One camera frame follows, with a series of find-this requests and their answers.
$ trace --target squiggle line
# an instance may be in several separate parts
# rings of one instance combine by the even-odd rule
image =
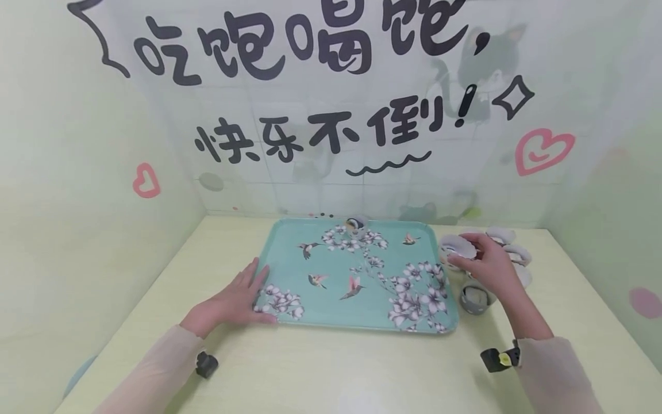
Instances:
[[[84,11],[89,10],[92,7],[98,5],[102,1],[103,0],[83,0],[77,3],[69,3],[67,4],[67,10],[71,12],[71,14],[73,14],[74,16],[85,22],[85,24],[87,24],[87,26],[89,26],[89,28],[92,29],[94,34],[97,35],[97,38],[99,39],[99,43],[101,43],[101,51],[103,53],[103,55],[101,56],[101,63],[117,69],[118,71],[122,72],[122,75],[124,75],[126,78],[130,78],[131,74],[124,66],[122,66],[122,64],[108,57],[108,42],[106,42],[106,38],[103,36],[103,33],[101,32],[101,30],[99,30],[97,25],[89,17],[85,16],[85,13],[83,13]]]
[[[384,165],[382,165],[381,167],[377,168],[376,170],[375,170],[374,168],[370,168],[370,167],[363,167],[363,169],[362,169],[361,171],[359,171],[359,172],[352,172],[352,171],[349,171],[349,170],[345,170],[345,172],[346,172],[347,174],[351,175],[352,177],[359,177],[359,176],[364,175],[364,174],[367,173],[367,172],[371,172],[372,174],[377,174],[377,173],[379,173],[379,172],[382,172],[382,171],[386,170],[387,167],[391,167],[391,168],[402,168],[402,167],[404,167],[405,165],[407,165],[410,161],[411,161],[411,162],[423,162],[423,161],[427,160],[431,155],[432,155],[432,151],[428,151],[428,152],[427,152],[425,155],[423,155],[421,158],[417,158],[417,157],[413,156],[412,154],[408,154],[408,155],[404,158],[404,161],[402,161],[400,164],[394,164],[394,163],[392,163],[391,161],[386,161],[386,162],[384,163]]]

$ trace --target left hand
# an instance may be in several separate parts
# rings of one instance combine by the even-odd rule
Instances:
[[[179,326],[204,339],[222,323],[277,323],[273,315],[253,312],[253,302],[269,274],[269,266],[264,266],[252,280],[257,266],[254,258],[225,289],[194,306]]]

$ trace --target light yellow table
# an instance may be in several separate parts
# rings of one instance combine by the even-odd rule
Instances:
[[[90,413],[191,306],[259,255],[271,219],[207,217],[142,298],[57,414]],[[459,227],[434,227],[438,236]],[[607,413],[662,412],[662,376],[545,230],[517,230],[533,255],[529,294],[570,339]],[[457,275],[453,290],[457,297]],[[220,366],[193,376],[171,413],[529,413],[513,370],[489,374],[479,354],[510,347],[499,304],[460,310],[448,336],[310,327],[219,328]]]

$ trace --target sleeve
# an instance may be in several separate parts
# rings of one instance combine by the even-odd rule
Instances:
[[[517,372],[537,414],[602,413],[591,382],[564,338],[518,339]]]
[[[163,413],[202,351],[202,339],[179,325],[170,328],[94,414]]]

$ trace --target floral tray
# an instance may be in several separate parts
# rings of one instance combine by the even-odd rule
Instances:
[[[281,219],[265,264],[255,310],[281,323],[449,333],[459,321],[434,232],[422,223],[370,221],[352,239],[339,220]]]

